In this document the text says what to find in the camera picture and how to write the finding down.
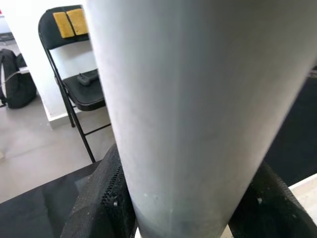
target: black folding chair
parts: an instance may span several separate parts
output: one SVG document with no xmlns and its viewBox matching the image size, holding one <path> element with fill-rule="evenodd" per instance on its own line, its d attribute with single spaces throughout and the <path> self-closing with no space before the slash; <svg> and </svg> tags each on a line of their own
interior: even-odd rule
<svg viewBox="0 0 317 238">
<path fill-rule="evenodd" d="M 75 35 L 69 38 L 62 38 L 60 31 L 58 29 L 58 26 L 53 17 L 54 12 L 66 12 L 66 11 L 78 9 L 78 8 L 81 8 L 81 6 L 73 5 L 73 6 L 55 7 L 55 8 L 47 10 L 43 14 L 39 22 L 39 36 L 40 36 L 40 40 L 42 42 L 43 48 L 45 50 L 45 53 L 52 66 L 57 84 L 59 86 L 62 98 L 65 103 L 65 107 L 67 110 L 67 114 L 68 114 L 71 126 L 72 127 L 75 127 L 75 125 L 77 126 L 80 136 L 90 156 L 90 159 L 94 163 L 96 160 L 87 142 L 86 136 L 98 130 L 101 130 L 103 128 L 106 128 L 110 126 L 111 124 L 107 124 L 100 128 L 84 133 L 80 125 L 80 122 L 78 120 L 78 117 L 74 111 L 74 107 L 77 107 L 79 110 L 82 110 L 82 111 L 93 111 L 95 109 L 104 107 L 106 103 L 105 103 L 105 98 L 104 98 L 102 88 L 100 85 L 100 81 L 94 80 L 93 82 L 91 82 L 89 86 L 84 86 L 78 81 L 77 79 L 78 75 L 74 75 L 69 78 L 62 79 L 54 63 L 52 55 L 50 53 L 50 50 L 53 50 L 55 48 L 62 47 L 64 45 L 72 44 L 75 42 L 89 40 L 88 34 Z"/>
</svg>

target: yellow sponge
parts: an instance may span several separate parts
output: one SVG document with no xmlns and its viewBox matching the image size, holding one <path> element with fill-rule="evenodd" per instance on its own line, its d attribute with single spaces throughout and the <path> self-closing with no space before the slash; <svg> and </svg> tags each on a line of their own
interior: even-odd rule
<svg viewBox="0 0 317 238">
<path fill-rule="evenodd" d="M 88 33 L 88 27 L 85 20 L 83 9 L 74 9 L 66 12 L 76 35 L 83 35 Z"/>
<path fill-rule="evenodd" d="M 65 12 L 54 12 L 53 17 L 62 38 L 72 37 L 75 35 Z"/>
</svg>

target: metal pole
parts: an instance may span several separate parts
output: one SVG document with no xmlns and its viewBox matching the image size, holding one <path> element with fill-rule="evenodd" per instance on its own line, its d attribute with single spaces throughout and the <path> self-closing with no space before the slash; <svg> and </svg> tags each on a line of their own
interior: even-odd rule
<svg viewBox="0 0 317 238">
<path fill-rule="evenodd" d="M 317 52 L 317 1 L 87 0 L 143 238 L 221 235 Z"/>
</svg>

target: tile floor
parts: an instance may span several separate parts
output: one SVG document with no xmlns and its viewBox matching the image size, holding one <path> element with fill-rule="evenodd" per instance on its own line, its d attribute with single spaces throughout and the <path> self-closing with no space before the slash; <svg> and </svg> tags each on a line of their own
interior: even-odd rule
<svg viewBox="0 0 317 238">
<path fill-rule="evenodd" d="M 81 115 L 88 131 L 109 122 L 106 108 Z M 111 127 L 89 135 L 96 160 L 114 143 Z M 0 203 L 91 163 L 78 130 L 51 129 L 41 99 L 11 110 L 0 108 Z"/>
</svg>

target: chair leg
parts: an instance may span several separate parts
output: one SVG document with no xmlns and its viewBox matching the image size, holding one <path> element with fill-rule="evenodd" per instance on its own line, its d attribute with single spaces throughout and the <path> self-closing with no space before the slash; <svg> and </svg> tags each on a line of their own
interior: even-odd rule
<svg viewBox="0 0 317 238">
<path fill-rule="evenodd" d="M 68 97 L 67 97 L 66 101 L 67 101 L 67 106 L 68 106 L 68 108 L 70 108 L 71 115 L 72 115 L 72 117 L 74 118 L 75 124 L 76 124 L 77 129 L 78 129 L 78 131 L 79 131 L 79 134 L 80 134 L 80 136 L 81 136 L 81 139 L 82 139 L 83 142 L 84 142 L 84 145 L 85 145 L 85 147 L 86 147 L 86 150 L 87 150 L 87 152 L 88 152 L 88 155 L 89 155 L 91 161 L 94 163 L 94 162 L 96 162 L 96 160 L 95 160 L 94 155 L 93 155 L 93 153 L 92 153 L 92 151 L 91 151 L 91 149 L 90 149 L 90 146 L 89 146 L 88 141 L 87 141 L 87 139 L 86 139 L 85 133 L 84 133 L 84 131 L 83 131 L 83 129 L 82 129 L 80 123 L 79 123 L 79 120 L 78 120 L 78 117 L 77 117 L 77 115 L 76 115 L 76 113 L 75 113 L 75 110 L 74 110 L 74 108 L 71 106 L 70 99 L 69 99 Z"/>
<path fill-rule="evenodd" d="M 67 96 L 63 95 L 63 93 L 62 93 L 61 95 L 62 95 L 62 98 L 63 98 L 63 100 L 64 100 L 64 104 L 65 104 L 65 107 L 66 107 L 66 111 L 67 111 L 67 114 L 68 114 L 68 118 L 69 118 L 71 127 L 74 128 L 74 127 L 75 127 L 75 124 L 74 124 L 74 121 L 73 121 L 73 117 L 71 116 L 71 112 L 70 112 L 68 103 L 66 102 L 67 99 L 65 98 L 65 97 L 67 97 Z"/>
</svg>

